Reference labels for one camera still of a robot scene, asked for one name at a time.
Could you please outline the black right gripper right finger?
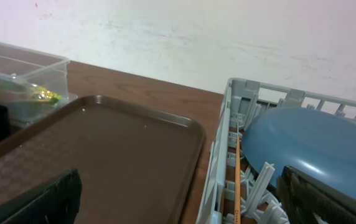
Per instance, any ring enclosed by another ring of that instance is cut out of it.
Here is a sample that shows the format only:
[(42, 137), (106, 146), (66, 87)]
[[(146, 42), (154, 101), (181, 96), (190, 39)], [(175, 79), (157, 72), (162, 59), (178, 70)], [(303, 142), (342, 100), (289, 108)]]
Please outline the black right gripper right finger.
[(355, 199), (294, 167), (284, 167), (276, 195), (290, 223), (356, 223)]

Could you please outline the yellow green snack wrapper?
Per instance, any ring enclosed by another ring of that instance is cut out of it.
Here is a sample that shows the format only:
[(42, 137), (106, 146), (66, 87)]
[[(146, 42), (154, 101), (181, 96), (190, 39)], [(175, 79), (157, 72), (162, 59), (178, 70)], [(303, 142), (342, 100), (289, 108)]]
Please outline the yellow green snack wrapper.
[(0, 103), (39, 103), (55, 105), (62, 96), (33, 83), (0, 79)]

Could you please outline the wooden chopstick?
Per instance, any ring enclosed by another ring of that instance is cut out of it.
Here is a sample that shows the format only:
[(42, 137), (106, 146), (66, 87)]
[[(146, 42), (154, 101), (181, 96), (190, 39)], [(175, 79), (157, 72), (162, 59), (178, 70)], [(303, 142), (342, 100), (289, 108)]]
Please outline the wooden chopstick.
[(234, 224), (241, 223), (241, 180), (240, 180), (240, 132), (237, 128), (237, 143), (235, 151), (235, 209), (234, 209)]
[(225, 189), (222, 189), (222, 195), (220, 199), (220, 205), (219, 205), (219, 212), (223, 215), (223, 209), (224, 209), (224, 202), (225, 202)]

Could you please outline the dark blue plate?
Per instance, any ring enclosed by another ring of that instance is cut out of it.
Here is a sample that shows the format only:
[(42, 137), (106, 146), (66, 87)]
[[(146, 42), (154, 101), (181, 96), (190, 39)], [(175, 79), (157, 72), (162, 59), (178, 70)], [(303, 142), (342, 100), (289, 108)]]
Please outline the dark blue plate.
[(276, 185), (285, 166), (292, 166), (356, 199), (356, 124), (322, 111), (274, 108), (257, 116), (241, 146), (252, 168), (275, 168)]

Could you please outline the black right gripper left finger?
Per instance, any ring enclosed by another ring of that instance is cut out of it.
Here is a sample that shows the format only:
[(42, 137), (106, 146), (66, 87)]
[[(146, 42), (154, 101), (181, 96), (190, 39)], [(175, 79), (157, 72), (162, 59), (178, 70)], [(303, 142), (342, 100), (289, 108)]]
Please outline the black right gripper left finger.
[(73, 223), (81, 194), (79, 171), (65, 170), (0, 204), (0, 223)]

